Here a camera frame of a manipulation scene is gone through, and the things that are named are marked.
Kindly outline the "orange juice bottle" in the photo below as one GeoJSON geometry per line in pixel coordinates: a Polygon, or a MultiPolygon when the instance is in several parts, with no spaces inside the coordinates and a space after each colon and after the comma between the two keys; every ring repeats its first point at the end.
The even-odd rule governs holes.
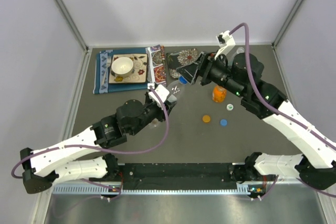
{"type": "Polygon", "coordinates": [[[212,93],[212,100],[217,103],[222,103],[226,98],[227,90],[221,86],[215,86],[212,93]]]}

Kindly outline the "orange bottle cap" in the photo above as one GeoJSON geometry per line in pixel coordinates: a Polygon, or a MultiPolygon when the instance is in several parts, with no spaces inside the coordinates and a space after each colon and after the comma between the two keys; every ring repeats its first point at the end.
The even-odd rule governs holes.
{"type": "Polygon", "coordinates": [[[209,123],[209,122],[211,121],[211,117],[210,117],[209,115],[204,115],[204,116],[202,117],[202,121],[203,121],[204,123],[209,123]]]}

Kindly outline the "green label water bottle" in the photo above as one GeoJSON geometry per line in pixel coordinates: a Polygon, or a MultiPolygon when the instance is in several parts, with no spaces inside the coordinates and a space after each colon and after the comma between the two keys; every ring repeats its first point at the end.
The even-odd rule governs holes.
{"type": "Polygon", "coordinates": [[[245,48],[244,47],[239,47],[239,48],[237,48],[237,50],[232,55],[232,58],[235,58],[238,54],[243,54],[244,52],[245,52],[245,48]]]}

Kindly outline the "white green bottle cap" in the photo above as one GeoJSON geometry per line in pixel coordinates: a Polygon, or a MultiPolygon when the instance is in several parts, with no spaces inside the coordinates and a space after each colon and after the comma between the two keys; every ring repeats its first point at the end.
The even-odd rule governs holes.
{"type": "Polygon", "coordinates": [[[226,106],[226,109],[227,109],[228,111],[232,111],[232,110],[234,109],[234,106],[233,106],[232,104],[228,104],[228,105],[226,106]]]}

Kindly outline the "blue bottle cap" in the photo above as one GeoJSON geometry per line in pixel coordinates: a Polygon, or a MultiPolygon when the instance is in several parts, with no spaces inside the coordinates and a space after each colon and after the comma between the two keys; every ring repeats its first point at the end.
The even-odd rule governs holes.
{"type": "Polygon", "coordinates": [[[220,124],[221,126],[227,126],[228,122],[226,119],[221,119],[220,124]]]}

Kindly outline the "red-blue label water bottle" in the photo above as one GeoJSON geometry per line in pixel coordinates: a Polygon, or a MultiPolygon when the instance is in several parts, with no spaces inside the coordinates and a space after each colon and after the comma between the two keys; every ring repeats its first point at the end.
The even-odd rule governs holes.
{"type": "Polygon", "coordinates": [[[170,95],[167,100],[170,102],[179,100],[183,95],[187,84],[188,82],[182,76],[180,76],[176,81],[170,83],[169,86],[167,87],[167,89],[170,92],[170,95]]]}

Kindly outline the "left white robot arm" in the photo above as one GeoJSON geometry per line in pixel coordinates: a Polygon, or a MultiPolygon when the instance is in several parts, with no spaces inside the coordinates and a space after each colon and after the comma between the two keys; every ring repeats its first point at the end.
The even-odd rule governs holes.
{"type": "Polygon", "coordinates": [[[127,141],[153,120],[166,120],[177,101],[159,103],[146,98],[145,103],[129,100],[116,113],[101,119],[81,133],[42,150],[20,151],[23,185],[28,194],[37,194],[53,185],[78,179],[111,181],[120,175],[112,147],[127,141]]]}

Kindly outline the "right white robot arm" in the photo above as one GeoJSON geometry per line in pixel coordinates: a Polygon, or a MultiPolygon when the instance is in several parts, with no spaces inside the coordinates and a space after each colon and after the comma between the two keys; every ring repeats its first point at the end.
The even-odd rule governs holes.
{"type": "Polygon", "coordinates": [[[231,66],[226,57],[202,53],[192,64],[177,69],[190,84],[211,82],[241,99],[241,105],[284,135],[301,154],[254,152],[245,159],[248,178],[262,175],[293,177],[316,190],[335,185],[335,143],[309,124],[274,85],[261,79],[264,65],[252,54],[237,54],[231,66]]]}

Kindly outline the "cream ceramic bowl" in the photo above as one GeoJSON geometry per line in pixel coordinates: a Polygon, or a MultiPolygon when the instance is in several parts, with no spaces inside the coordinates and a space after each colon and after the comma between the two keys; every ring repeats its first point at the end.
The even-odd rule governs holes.
{"type": "Polygon", "coordinates": [[[128,57],[113,60],[111,71],[115,76],[128,77],[133,71],[133,61],[128,57]]]}

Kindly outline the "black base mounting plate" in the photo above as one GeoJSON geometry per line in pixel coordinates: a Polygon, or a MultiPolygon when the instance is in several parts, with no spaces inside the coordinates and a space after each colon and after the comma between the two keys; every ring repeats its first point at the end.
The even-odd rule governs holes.
{"type": "Polygon", "coordinates": [[[120,166],[126,190],[235,189],[249,180],[231,163],[127,163],[120,166]]]}

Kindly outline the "silver fork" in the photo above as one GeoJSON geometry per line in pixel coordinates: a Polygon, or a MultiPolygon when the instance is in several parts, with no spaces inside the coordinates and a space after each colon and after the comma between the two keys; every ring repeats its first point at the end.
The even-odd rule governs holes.
{"type": "Polygon", "coordinates": [[[105,89],[106,88],[106,84],[107,84],[107,75],[108,75],[108,70],[110,69],[112,63],[112,57],[111,56],[107,56],[107,61],[106,61],[106,69],[103,75],[103,79],[101,81],[101,89],[105,89]]]}

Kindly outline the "aluminium slotted rail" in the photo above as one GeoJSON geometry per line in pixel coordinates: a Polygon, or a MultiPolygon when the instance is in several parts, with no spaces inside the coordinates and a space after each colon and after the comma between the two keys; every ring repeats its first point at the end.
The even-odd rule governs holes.
{"type": "Polygon", "coordinates": [[[249,195],[265,193],[265,185],[297,183],[295,178],[267,175],[250,178],[242,164],[143,163],[121,164],[114,178],[91,178],[54,186],[53,194],[67,195],[249,195]]]}

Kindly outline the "right aluminium corner post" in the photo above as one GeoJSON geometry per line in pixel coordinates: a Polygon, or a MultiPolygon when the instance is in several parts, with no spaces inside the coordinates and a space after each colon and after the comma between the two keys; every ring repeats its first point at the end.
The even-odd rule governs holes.
{"type": "Polygon", "coordinates": [[[282,41],[284,35],[286,34],[289,26],[291,25],[291,23],[293,22],[295,16],[297,15],[299,9],[301,8],[302,4],[304,3],[305,0],[295,0],[292,8],[290,9],[285,21],[283,22],[283,24],[280,27],[279,32],[277,33],[274,41],[272,42],[272,47],[276,48],[280,42],[282,41]]]}

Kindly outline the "aluminium corner post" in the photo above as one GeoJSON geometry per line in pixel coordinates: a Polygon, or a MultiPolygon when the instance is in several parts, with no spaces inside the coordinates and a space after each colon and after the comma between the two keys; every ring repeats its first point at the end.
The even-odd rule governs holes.
{"type": "Polygon", "coordinates": [[[73,34],[73,36],[75,37],[75,40],[78,42],[78,44],[80,45],[80,47],[84,50],[84,51],[88,51],[88,46],[85,43],[85,40],[83,39],[79,29],[77,28],[68,8],[66,7],[65,3],[63,2],[63,0],[54,0],[57,8],[59,9],[61,15],[63,16],[67,26],[69,27],[71,33],[73,34]]]}
{"type": "Polygon", "coordinates": [[[295,16],[297,15],[299,9],[301,8],[302,4],[304,3],[305,0],[295,0],[292,8],[290,9],[285,21],[283,22],[283,24],[280,27],[279,32],[277,33],[274,41],[272,42],[272,47],[276,48],[280,42],[282,41],[284,35],[286,34],[289,26],[291,25],[291,23],[293,22],[295,16]]]}

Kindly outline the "left aluminium corner post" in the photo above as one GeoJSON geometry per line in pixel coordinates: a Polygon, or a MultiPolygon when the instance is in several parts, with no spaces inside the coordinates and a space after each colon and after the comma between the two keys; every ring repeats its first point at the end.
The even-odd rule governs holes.
{"type": "Polygon", "coordinates": [[[63,16],[67,26],[69,27],[71,33],[73,34],[73,36],[75,37],[75,40],[78,42],[78,44],[80,45],[80,47],[84,50],[84,51],[88,51],[88,46],[85,43],[85,40],[83,39],[79,29],[77,28],[68,8],[66,7],[65,3],[63,2],[63,0],[54,0],[57,8],[59,9],[61,15],[63,16]]]}

